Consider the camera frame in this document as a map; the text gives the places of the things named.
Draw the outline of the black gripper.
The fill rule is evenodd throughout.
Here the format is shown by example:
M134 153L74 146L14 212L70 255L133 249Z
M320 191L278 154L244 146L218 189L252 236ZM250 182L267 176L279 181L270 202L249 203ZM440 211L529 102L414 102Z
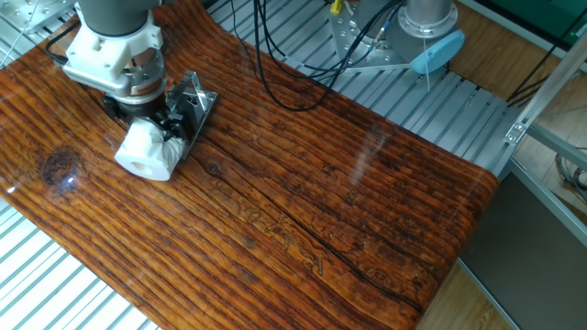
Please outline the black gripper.
M105 113L117 123L129 126L134 117L153 116L156 126L164 131L165 140L171 138L187 140L184 128L187 115L184 112L166 110L167 105L163 93L155 99L141 104L122 103L109 95L104 95L102 103Z

